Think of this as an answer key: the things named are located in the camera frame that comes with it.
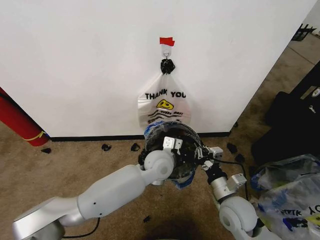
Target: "black baseboard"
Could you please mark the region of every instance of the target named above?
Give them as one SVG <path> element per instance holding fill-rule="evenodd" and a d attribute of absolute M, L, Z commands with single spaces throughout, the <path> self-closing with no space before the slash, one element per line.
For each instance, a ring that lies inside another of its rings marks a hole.
<path fill-rule="evenodd" d="M 203 132 L 198 133 L 200 138 L 228 137 L 230 132 Z M 118 136 L 56 136 L 50 138 L 52 142 L 79 142 L 79 141 L 112 141 L 112 140 L 143 140 L 143 135 Z"/>

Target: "white wall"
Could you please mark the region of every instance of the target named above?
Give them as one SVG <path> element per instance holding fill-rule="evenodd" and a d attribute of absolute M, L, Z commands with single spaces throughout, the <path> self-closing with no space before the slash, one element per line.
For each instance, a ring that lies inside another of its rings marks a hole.
<path fill-rule="evenodd" d="M 303 23 L 309 24 L 309 27 L 313 26 L 316 28 L 312 33 L 320 35 L 320 0 L 313 6 Z"/>
<path fill-rule="evenodd" d="M 316 0 L 0 2 L 0 86 L 52 137 L 140 135 L 137 97 L 160 72 L 191 127 L 228 132 Z"/>

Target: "white plastic bag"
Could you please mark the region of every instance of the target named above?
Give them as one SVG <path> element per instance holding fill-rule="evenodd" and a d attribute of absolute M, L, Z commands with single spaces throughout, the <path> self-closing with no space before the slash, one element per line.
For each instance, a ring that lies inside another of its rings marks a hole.
<path fill-rule="evenodd" d="M 142 127 L 155 122 L 178 121 L 188 124 L 191 118 L 187 94 L 170 74 L 161 74 L 138 97 L 138 115 Z"/>

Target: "red tape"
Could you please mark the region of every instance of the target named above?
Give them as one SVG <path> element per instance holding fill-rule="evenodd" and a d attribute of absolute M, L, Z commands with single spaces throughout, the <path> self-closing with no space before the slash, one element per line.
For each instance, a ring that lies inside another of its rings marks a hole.
<path fill-rule="evenodd" d="M 173 37 L 160 37 L 160 44 L 173 47 L 175 45 L 175 41 L 173 41 L 173 39 Z"/>

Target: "yellow strap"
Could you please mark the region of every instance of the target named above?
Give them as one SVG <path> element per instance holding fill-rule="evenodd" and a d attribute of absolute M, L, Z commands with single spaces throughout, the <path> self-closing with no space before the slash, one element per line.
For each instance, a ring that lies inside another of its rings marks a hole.
<path fill-rule="evenodd" d="M 26 140 L 26 141 L 32 141 L 32 140 L 35 140 L 35 139 L 37 139 L 37 138 L 41 138 L 43 134 L 45 134 L 45 132 L 44 132 L 44 131 L 41 131 L 37 136 L 35 136 L 35 137 L 33 137 L 33 138 L 30 138 L 30 139 L 25 139 L 25 138 L 24 138 L 24 140 Z"/>

